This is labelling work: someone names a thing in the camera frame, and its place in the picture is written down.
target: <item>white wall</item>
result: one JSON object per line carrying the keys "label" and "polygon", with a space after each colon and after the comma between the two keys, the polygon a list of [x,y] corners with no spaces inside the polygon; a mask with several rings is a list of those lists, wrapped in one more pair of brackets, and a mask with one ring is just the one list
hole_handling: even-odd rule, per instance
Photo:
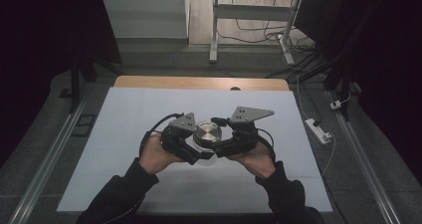
{"label": "white wall", "polygon": [[187,38],[189,0],[104,0],[116,38]]}

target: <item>hand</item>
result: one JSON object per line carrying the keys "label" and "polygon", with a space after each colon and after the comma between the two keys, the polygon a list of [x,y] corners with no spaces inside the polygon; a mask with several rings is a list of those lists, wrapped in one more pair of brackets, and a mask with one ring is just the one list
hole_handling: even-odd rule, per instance
{"label": "hand", "polygon": [[257,146],[249,152],[228,156],[227,158],[240,162],[250,173],[263,179],[276,171],[270,152],[260,142],[257,142]]}
{"label": "hand", "polygon": [[173,162],[183,162],[183,160],[162,148],[161,134],[151,135],[139,158],[139,165],[143,170],[149,174],[155,174]]}

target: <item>white board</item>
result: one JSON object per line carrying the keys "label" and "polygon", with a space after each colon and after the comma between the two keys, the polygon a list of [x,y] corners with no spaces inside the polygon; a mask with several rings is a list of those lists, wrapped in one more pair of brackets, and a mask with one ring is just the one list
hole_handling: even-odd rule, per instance
{"label": "white board", "polygon": [[[256,120],[256,127],[272,135],[288,178],[303,183],[307,206],[332,211],[293,93],[135,88],[108,91],[58,211],[86,210],[112,176],[125,174],[145,132],[166,115],[194,112],[198,123],[230,117],[237,106],[275,112]],[[223,138],[230,133],[230,128],[223,129]],[[264,188],[242,165],[226,158],[209,166],[174,163],[157,176],[160,182],[146,193],[139,212],[271,213]]]}

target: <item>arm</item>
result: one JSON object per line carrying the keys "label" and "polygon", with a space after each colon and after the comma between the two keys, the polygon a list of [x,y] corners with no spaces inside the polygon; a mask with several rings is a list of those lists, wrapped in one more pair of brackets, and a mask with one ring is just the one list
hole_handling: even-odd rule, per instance
{"label": "arm", "polygon": [[131,218],[139,208],[145,193],[156,183],[156,173],[173,162],[182,160],[166,152],[161,136],[152,135],[140,158],[135,158],[125,176],[114,176],[97,194],[78,224],[118,223]]}
{"label": "arm", "polygon": [[314,208],[305,206],[305,190],[300,181],[290,181],[278,161],[273,163],[270,152],[260,142],[251,151],[228,157],[238,161],[254,174],[255,180],[267,191],[269,206],[278,223],[321,224],[323,219]]}

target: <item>white connector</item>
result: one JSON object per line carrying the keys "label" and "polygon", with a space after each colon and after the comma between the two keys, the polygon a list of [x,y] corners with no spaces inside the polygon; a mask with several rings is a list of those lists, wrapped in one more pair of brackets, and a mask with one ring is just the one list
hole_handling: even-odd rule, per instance
{"label": "white connector", "polygon": [[336,101],[336,102],[330,103],[329,106],[334,111],[334,110],[337,110],[337,109],[339,109],[341,107],[341,102],[340,101]]}
{"label": "white connector", "polygon": [[331,142],[331,133],[323,132],[319,125],[314,125],[316,121],[313,118],[305,120],[308,128],[314,133],[320,144],[327,144]]}

